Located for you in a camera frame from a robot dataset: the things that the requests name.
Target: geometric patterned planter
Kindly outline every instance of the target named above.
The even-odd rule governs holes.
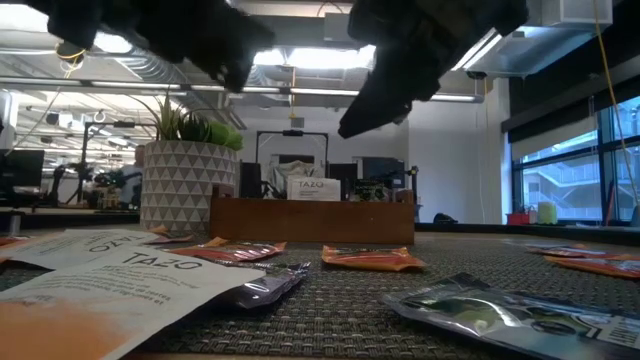
[[[213,185],[236,185],[236,152],[193,141],[155,141],[144,152],[141,225],[208,231]]]

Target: black monitor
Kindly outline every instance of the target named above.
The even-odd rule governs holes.
[[[40,187],[44,150],[14,150],[5,155],[8,151],[0,149],[2,179],[11,186]]]

